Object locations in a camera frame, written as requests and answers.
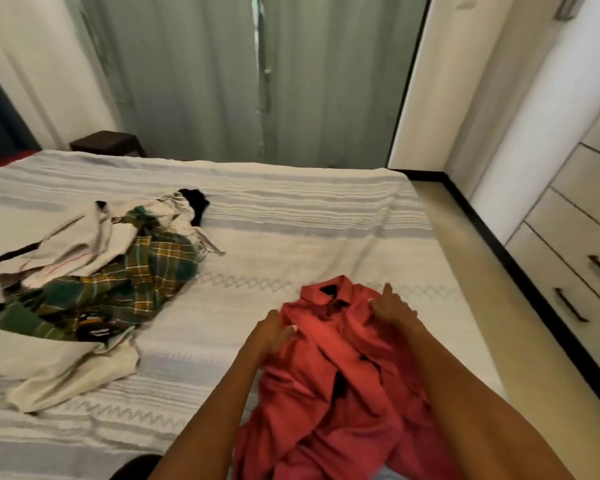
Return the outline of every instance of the black baseboard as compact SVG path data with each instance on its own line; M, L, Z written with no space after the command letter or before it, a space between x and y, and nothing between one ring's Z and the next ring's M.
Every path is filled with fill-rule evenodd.
M520 291L525 295L529 304L531 304L538 316L540 316L540 320L542 320L544 325L549 329L553 337L581 373L584 380L600 399L600 367L598 364L581 345L580 341L571 330L569 330L567 325L565 325L542 293L538 291L538 288L536 288L527 274L520 268L518 263L516 263L500 241L497 240L496 236L490 231L448 175L442 171L398 171L404 173L410 180L440 182L446 187L471 224L473 224L478 233L480 233L480 236L482 236L500 263L504 266L504 269L511 276L511 279L513 279L518 288L520 288Z

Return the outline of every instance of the shirt collar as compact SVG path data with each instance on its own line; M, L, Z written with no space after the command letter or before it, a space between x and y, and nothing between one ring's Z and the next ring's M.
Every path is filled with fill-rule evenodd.
M353 283L344 275L338 276L337 278L325 281L323 283L303 286L300 290L300 298L316 305L326 305L333 298L320 290L325 286L330 285L335 285L338 289L338 294L335 297L336 299L351 304L353 301Z

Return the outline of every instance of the red shirt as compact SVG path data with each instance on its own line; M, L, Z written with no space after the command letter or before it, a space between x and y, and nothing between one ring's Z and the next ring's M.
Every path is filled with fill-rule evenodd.
M366 480L386 464L412 480L459 479L414 358L369 309L378 297L339 276L282 306L281 325L298 331L265 364L234 478Z

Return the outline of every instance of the white dresser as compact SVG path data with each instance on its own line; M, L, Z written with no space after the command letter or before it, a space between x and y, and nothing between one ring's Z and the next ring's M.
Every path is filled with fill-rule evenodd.
M506 249L600 367L600 116Z

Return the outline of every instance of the bed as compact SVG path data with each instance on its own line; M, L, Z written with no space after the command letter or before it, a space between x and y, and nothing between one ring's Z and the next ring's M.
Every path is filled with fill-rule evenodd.
M37 415L0 403L0 479L106 479L164 452L255 323L300 286L346 274L393 284L489 387L504 387L413 186L387 169L304 169L43 151L0 168L0 254L42 238L81 203L199 188L209 255L138 332L138 372ZM255 388L243 419L257 402Z

